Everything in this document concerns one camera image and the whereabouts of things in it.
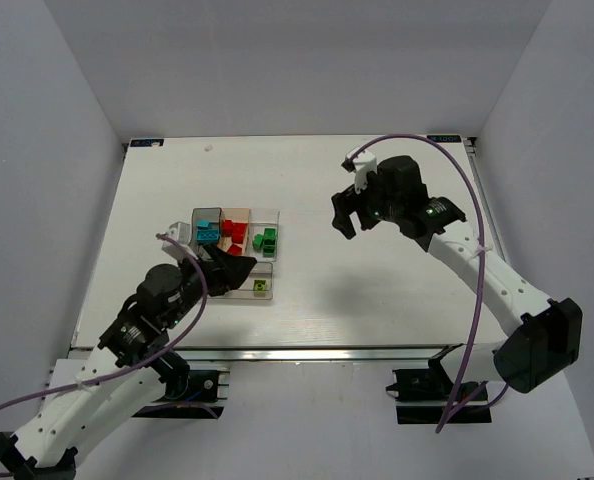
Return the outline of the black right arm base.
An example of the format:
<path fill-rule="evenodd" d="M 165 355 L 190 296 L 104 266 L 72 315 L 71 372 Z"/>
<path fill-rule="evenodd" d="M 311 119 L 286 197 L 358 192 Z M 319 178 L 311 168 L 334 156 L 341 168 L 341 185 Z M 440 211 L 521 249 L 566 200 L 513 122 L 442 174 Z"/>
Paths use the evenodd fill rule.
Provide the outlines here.
<path fill-rule="evenodd" d="M 452 350 L 444 348 L 433 355 L 423 368 L 394 370 L 394 383 L 385 388 L 396 403 L 399 425 L 438 424 L 448 405 L 453 382 L 440 365 L 441 356 Z M 447 420 L 447 424 L 490 424 L 492 415 L 487 407 L 488 393 L 478 382 L 462 383 L 452 408 L 466 399 L 470 401 Z"/>

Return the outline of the lime lego brick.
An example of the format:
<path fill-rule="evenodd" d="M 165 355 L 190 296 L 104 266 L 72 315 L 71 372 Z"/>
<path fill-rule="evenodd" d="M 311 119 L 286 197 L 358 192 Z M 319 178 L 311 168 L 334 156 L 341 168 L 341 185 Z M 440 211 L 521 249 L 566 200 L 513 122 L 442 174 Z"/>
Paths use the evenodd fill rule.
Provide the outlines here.
<path fill-rule="evenodd" d="M 267 292 L 267 281 L 263 279 L 256 279 L 253 282 L 253 292 L 255 296 L 263 296 Z"/>

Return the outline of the small red lego brick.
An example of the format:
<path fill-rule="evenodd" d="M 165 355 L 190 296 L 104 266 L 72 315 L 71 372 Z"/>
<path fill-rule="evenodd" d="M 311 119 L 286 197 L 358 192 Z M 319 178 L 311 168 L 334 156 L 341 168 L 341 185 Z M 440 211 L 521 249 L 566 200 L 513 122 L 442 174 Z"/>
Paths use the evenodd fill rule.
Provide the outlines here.
<path fill-rule="evenodd" d="M 231 237 L 233 234 L 233 221 L 229 219 L 225 219 L 221 223 L 221 235 L 224 237 Z"/>

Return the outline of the long green lego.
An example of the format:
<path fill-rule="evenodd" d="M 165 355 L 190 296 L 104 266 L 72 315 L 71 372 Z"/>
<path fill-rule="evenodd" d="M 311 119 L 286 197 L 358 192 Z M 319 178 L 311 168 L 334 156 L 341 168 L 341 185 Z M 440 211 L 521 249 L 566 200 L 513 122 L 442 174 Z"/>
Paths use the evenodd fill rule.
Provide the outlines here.
<path fill-rule="evenodd" d="M 262 255 L 264 258 L 274 258 L 276 255 L 277 241 L 275 239 L 264 239 L 262 242 Z"/>

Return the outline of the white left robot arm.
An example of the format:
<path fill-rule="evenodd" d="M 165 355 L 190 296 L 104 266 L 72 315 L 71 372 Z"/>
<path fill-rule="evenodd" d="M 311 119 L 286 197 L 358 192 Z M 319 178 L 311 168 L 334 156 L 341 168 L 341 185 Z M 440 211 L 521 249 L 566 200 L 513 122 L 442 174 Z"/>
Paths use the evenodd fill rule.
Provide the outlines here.
<path fill-rule="evenodd" d="M 168 332 L 210 297 L 242 286 L 257 261 L 209 245 L 152 267 L 100 336 L 74 380 L 47 390 L 51 402 L 14 432 L 0 432 L 3 477 L 72 479 L 110 433 L 163 397 L 183 400 L 190 368 Z"/>

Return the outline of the long cyan lego brick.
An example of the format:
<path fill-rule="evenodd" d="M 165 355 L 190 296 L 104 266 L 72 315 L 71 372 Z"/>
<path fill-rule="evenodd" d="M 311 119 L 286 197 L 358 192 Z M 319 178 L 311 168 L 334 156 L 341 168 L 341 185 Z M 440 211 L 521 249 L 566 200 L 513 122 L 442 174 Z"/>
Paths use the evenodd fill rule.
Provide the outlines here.
<path fill-rule="evenodd" d="M 198 229 L 196 232 L 196 243 L 199 245 L 216 244 L 220 240 L 220 231 L 218 229 Z"/>

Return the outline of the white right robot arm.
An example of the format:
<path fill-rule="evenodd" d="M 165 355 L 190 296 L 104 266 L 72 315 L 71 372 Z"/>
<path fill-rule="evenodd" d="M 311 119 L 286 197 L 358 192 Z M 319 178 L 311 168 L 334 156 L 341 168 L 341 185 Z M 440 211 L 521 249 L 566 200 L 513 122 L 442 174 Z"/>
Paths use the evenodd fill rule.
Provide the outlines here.
<path fill-rule="evenodd" d="M 353 184 L 332 198 L 332 225 L 355 236 L 380 222 L 396 225 L 425 252 L 447 266 L 481 299 L 506 339 L 448 347 L 429 362 L 446 386 L 455 381 L 506 383 L 528 393 L 579 357 L 582 310 L 570 298 L 557 301 L 532 286 L 495 252 L 479 243 L 466 215 L 446 197 L 432 197 L 419 165 L 409 156 L 378 161 L 370 153 L 346 158 Z"/>

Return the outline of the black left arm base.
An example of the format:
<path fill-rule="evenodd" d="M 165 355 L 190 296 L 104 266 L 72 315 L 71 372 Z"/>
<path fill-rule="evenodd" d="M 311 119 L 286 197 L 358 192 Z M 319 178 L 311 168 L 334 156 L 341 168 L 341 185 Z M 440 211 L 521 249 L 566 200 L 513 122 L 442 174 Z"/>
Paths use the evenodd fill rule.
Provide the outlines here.
<path fill-rule="evenodd" d="M 228 399 L 230 366 L 214 360 L 192 358 L 189 352 L 163 356 L 164 365 L 177 375 L 164 394 L 140 409 L 134 418 L 217 420 Z"/>

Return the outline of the small green lego brick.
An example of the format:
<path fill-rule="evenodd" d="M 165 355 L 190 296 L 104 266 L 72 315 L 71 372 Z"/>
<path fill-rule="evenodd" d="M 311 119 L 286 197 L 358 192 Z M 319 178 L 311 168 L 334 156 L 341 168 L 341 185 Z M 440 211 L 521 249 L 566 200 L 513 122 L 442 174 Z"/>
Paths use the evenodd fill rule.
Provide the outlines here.
<path fill-rule="evenodd" d="M 264 229 L 264 238 L 266 240 L 276 240 L 277 239 L 277 230 L 275 228 L 265 228 Z"/>

